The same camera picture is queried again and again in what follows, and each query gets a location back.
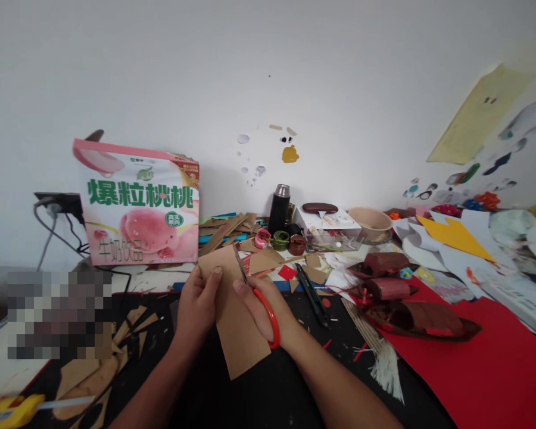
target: pixelated blur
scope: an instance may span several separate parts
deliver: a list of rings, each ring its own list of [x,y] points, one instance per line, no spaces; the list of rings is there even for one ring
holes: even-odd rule
[[[10,272],[9,359],[110,359],[111,273]]]

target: thermos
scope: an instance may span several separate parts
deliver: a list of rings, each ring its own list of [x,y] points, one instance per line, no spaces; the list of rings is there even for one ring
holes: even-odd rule
[[[268,232],[272,236],[276,231],[282,231],[286,226],[289,204],[290,187],[288,185],[278,185],[272,197],[272,208],[270,209],[270,220],[268,221]]]

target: beige bowl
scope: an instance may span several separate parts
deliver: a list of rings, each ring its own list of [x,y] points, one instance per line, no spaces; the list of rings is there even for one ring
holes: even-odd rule
[[[370,207],[354,207],[349,209],[347,214],[361,226],[363,238],[366,240],[375,240],[393,227],[393,221],[389,216]]]

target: yellow paper sheet on wall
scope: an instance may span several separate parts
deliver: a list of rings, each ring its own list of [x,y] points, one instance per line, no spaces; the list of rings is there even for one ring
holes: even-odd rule
[[[478,81],[427,162],[466,164],[536,77],[499,65]]]
[[[468,229],[456,219],[447,219],[448,225],[438,223],[434,220],[417,216],[419,222],[423,224],[429,235],[447,246],[473,254],[491,262],[496,259],[490,256],[483,246],[472,236]]]

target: scissors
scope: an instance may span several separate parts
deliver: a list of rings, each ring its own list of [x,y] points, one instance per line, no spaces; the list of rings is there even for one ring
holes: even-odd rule
[[[240,271],[242,272],[242,279],[244,280],[246,285],[252,289],[252,292],[254,292],[254,295],[256,295],[256,297],[260,300],[260,302],[266,309],[266,312],[268,313],[270,325],[272,326],[272,332],[274,332],[274,341],[268,341],[268,346],[270,346],[271,349],[277,349],[278,347],[280,347],[280,327],[278,326],[278,321],[276,320],[274,310],[272,309],[272,306],[270,305],[266,297],[262,295],[262,292],[250,286],[250,283],[248,283],[248,278],[246,277],[246,272],[244,271],[244,267],[242,266],[242,261],[240,259],[240,256],[238,255],[238,250],[236,249],[236,246],[234,246],[234,244],[232,245],[232,247],[234,248],[234,252],[236,253],[236,259],[238,261],[238,266],[240,267]]]

